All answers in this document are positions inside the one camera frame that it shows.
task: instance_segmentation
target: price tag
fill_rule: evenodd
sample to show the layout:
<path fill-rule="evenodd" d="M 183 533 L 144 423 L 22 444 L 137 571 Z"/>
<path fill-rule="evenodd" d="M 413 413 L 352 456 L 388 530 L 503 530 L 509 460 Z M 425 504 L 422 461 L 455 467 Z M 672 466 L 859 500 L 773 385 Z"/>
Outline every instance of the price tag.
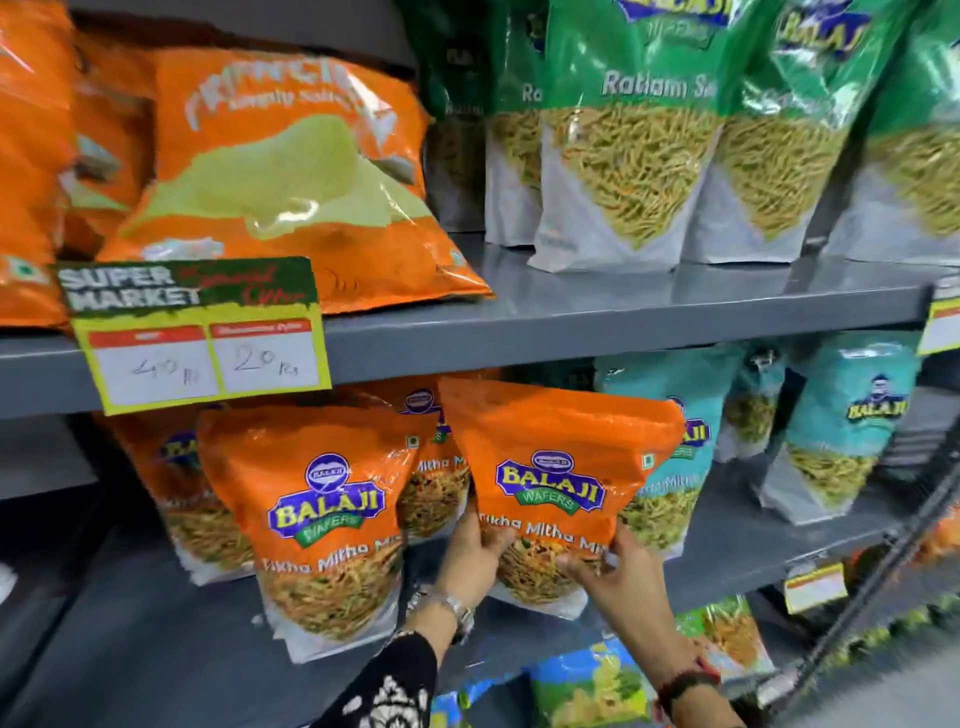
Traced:
<path fill-rule="evenodd" d="M 951 349 L 960 349 L 960 277 L 955 275 L 945 276 L 934 285 L 917 353 L 926 356 Z"/>
<path fill-rule="evenodd" d="M 803 576 L 794 576 L 783 583 L 786 611 L 791 615 L 847 596 L 843 564 L 832 564 Z"/>
<path fill-rule="evenodd" d="M 307 258 L 63 263 L 58 278 L 108 415 L 330 387 Z"/>

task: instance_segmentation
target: orange snack packet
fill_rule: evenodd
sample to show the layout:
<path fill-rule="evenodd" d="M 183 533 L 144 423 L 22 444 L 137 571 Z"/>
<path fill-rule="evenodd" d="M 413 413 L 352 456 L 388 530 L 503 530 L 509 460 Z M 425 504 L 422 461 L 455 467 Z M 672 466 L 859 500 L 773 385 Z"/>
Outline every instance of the orange snack packet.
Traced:
<path fill-rule="evenodd" d="M 466 377 L 498 378 L 500 370 L 462 372 Z M 449 534 L 467 505 L 470 469 L 444 420 L 437 376 L 401 376 L 339 387 L 338 396 L 361 406 L 389 406 L 401 415 L 440 416 L 434 436 L 420 446 L 420 460 L 396 504 L 409 542 Z"/>
<path fill-rule="evenodd" d="M 76 155 L 71 33 L 60 3 L 0 0 L 0 326 L 66 323 L 47 268 L 62 226 L 58 175 Z"/>
<path fill-rule="evenodd" d="M 557 569 L 568 551 L 600 568 L 616 514 L 684 436 L 674 402 L 480 379 L 440 379 L 485 529 L 511 527 L 491 596 L 576 619 L 587 595 Z"/>
<path fill-rule="evenodd" d="M 84 72 L 74 104 L 80 156 L 61 176 L 70 205 L 63 243 L 92 258 L 152 174 L 153 65 L 145 51 L 86 33 L 77 33 L 77 48 Z"/>
<path fill-rule="evenodd" d="M 180 564 L 201 586 L 253 573 L 250 542 L 200 467 L 197 419 L 207 407 L 104 418 L 153 497 Z"/>
<path fill-rule="evenodd" d="M 386 408 L 203 413 L 201 462 L 250 538 L 267 619 L 295 663 L 396 626 L 400 490 L 436 417 Z"/>
<path fill-rule="evenodd" d="M 423 201 L 408 84 L 327 57 L 154 60 L 156 182 L 101 260 L 303 255 L 324 314 L 490 294 Z"/>

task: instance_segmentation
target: woman's left hand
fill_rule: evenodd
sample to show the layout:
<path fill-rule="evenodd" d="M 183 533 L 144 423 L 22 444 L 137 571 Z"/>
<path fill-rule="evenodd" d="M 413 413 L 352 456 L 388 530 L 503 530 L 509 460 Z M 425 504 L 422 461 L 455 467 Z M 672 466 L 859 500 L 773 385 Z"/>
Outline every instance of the woman's left hand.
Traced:
<path fill-rule="evenodd" d="M 484 534 L 471 499 L 450 536 L 437 588 L 456 597 L 468 609 L 476 609 L 493 586 L 500 556 L 513 541 L 512 528 L 491 529 Z"/>

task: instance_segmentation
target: green snack packet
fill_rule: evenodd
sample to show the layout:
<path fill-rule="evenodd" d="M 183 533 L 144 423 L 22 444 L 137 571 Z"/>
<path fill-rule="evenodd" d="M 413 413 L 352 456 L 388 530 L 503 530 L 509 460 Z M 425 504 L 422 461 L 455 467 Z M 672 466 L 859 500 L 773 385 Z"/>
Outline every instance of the green snack packet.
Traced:
<path fill-rule="evenodd" d="M 551 0 L 531 265 L 677 265 L 758 5 Z"/>
<path fill-rule="evenodd" d="M 436 122 L 423 156 L 427 203 L 451 232 L 484 228 L 484 107 L 490 85 L 487 9 L 454 0 L 396 0 L 420 63 L 420 99 Z"/>
<path fill-rule="evenodd" d="M 735 113 L 697 204 L 684 258 L 799 255 L 850 127 L 914 0 L 765 0 Z"/>
<path fill-rule="evenodd" d="M 531 245 L 540 201 L 540 106 L 549 0 L 493 0 L 487 242 Z"/>
<path fill-rule="evenodd" d="M 960 265 L 960 4 L 937 0 L 910 29 L 880 91 L 850 208 L 831 253 Z"/>

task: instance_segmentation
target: store shelf rack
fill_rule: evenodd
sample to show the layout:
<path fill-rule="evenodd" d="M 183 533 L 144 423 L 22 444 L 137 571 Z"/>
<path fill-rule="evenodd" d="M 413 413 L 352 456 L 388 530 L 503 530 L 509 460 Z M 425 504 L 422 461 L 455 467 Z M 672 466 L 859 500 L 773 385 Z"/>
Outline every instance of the store shelf rack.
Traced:
<path fill-rule="evenodd" d="M 919 322 L 944 273 L 802 258 L 792 266 L 555 276 L 530 268 L 528 252 L 456 237 L 496 299 L 326 320 L 334 383 Z M 84 357 L 53 334 L 0 334 L 0 400 L 0 418 L 100 408 Z"/>
<path fill-rule="evenodd" d="M 378 647 L 291 665 L 260 616 L 252 579 L 197 589 L 177 564 L 152 504 L 133 511 L 91 567 L 86 588 L 17 700 L 12 728 L 65 721 L 97 728 L 297 728 L 316 717 Z M 737 469 L 718 467 L 697 506 L 684 558 L 666 566 L 671 602 L 685 611 L 751 591 L 812 554 L 842 555 L 877 543 L 907 516 L 895 498 L 869 489 L 846 518 L 798 528 L 761 512 Z M 430 577 L 442 551 L 436 545 L 410 550 L 407 592 Z M 448 653 L 438 691 L 582 649 L 605 631 L 592 610 L 568 622 L 487 600 L 474 637 Z"/>

